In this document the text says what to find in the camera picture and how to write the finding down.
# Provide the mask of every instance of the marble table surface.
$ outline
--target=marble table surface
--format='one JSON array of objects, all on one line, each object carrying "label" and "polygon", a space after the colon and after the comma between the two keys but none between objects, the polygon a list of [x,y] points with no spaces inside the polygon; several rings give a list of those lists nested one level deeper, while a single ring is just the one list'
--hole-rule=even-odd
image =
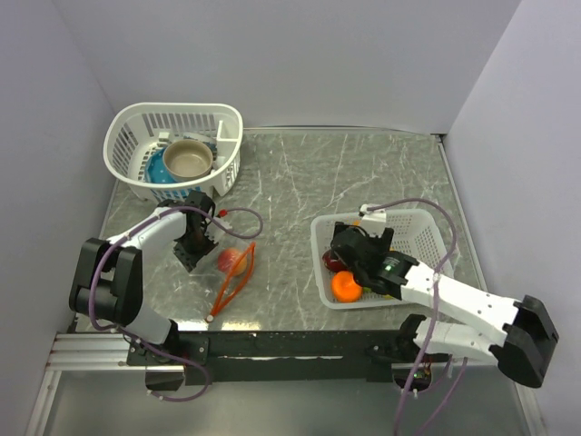
[{"label": "marble table surface", "polygon": [[[144,299],[181,330],[364,330],[397,329],[411,313],[429,315],[414,304],[337,311],[320,300],[310,253],[310,222],[316,216],[353,212],[362,203],[387,203],[423,197],[439,203],[458,228],[452,258],[455,278],[479,287],[474,260],[452,190],[440,145],[434,136],[373,130],[254,130],[244,135],[241,170],[232,189],[214,198],[219,208],[246,206],[264,218],[256,239],[256,266],[247,286],[207,324],[217,286],[209,289],[204,272],[188,274],[168,245],[157,261],[144,265]],[[152,212],[124,183],[113,192],[102,237],[122,233]],[[429,206],[449,244],[444,219]],[[235,230],[250,233],[256,219],[228,215]],[[89,332],[79,315],[76,330]]]}]

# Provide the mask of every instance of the white wall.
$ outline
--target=white wall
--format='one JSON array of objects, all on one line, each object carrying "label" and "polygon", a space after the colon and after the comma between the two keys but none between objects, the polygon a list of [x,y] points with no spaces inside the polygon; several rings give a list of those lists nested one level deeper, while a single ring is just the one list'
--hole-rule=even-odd
[{"label": "white wall", "polygon": [[5,2],[0,14],[0,432],[22,434],[76,258],[111,193],[101,157],[113,111],[54,6]]},{"label": "white wall", "polygon": [[524,0],[446,140],[493,292],[544,300],[561,335],[537,392],[581,434],[581,3]]},{"label": "white wall", "polygon": [[54,0],[115,110],[446,133],[519,0]]}]

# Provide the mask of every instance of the orange fruit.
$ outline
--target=orange fruit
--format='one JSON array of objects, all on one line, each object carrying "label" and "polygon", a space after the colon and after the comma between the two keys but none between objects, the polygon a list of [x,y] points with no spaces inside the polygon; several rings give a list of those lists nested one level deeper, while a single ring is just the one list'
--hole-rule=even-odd
[{"label": "orange fruit", "polygon": [[339,302],[356,302],[363,292],[363,288],[355,283],[353,272],[337,272],[330,280],[330,288]]}]

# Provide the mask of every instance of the white plastic basket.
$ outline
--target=white plastic basket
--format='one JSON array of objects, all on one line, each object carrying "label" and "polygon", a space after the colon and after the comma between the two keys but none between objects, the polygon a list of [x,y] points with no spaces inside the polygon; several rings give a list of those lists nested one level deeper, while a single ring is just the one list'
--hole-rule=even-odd
[{"label": "white plastic basket", "polygon": [[[166,132],[171,142],[189,133],[215,138],[212,172],[190,182],[147,183],[145,165],[160,148],[159,133]],[[184,200],[192,190],[225,195],[238,175],[241,140],[242,117],[227,104],[139,103],[115,116],[105,136],[103,158],[109,171],[142,199]]]},{"label": "white plastic basket", "polygon": [[[434,217],[422,209],[386,210],[387,226],[394,230],[391,246],[394,250],[409,254],[434,268],[446,254],[446,247]],[[353,224],[360,220],[357,213],[338,213],[315,218],[310,225],[310,244],[315,271],[315,282],[319,287],[320,299],[331,309],[364,309],[368,307],[405,304],[400,300],[385,298],[374,292],[364,292],[356,302],[338,302],[330,288],[334,275],[325,268],[322,255],[330,248],[335,222]],[[453,278],[449,262],[444,264],[443,273]]]}]

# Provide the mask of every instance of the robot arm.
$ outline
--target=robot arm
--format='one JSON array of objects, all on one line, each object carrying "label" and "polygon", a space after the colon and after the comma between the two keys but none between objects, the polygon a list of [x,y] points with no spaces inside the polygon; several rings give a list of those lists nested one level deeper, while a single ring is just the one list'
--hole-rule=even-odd
[{"label": "robot arm", "polygon": [[[106,241],[93,238],[84,243],[69,297],[71,309],[88,313],[89,290],[97,264],[112,244],[132,233],[132,238],[117,248],[103,268],[95,296],[95,314],[97,318],[120,325],[149,343],[175,350],[179,342],[177,324],[143,301],[143,262],[149,262],[169,242],[176,241],[174,254],[190,271],[223,235],[216,226],[207,228],[205,219],[194,212],[160,216],[170,207],[179,205],[194,206],[206,213],[215,210],[210,197],[193,192],[184,203],[160,203],[150,216],[125,233]],[[155,225],[134,232],[153,216],[159,218]]]},{"label": "robot arm", "polygon": [[[363,205],[361,211],[367,211]],[[337,223],[331,250],[373,292],[431,307],[434,270],[389,249],[393,230],[383,212],[363,213],[360,227]],[[493,362],[510,379],[540,387],[558,334],[544,304],[531,296],[522,302],[480,291],[446,276],[439,277],[438,311],[462,322],[437,322],[427,353],[446,353]],[[419,347],[429,320],[420,320],[414,343]]]}]

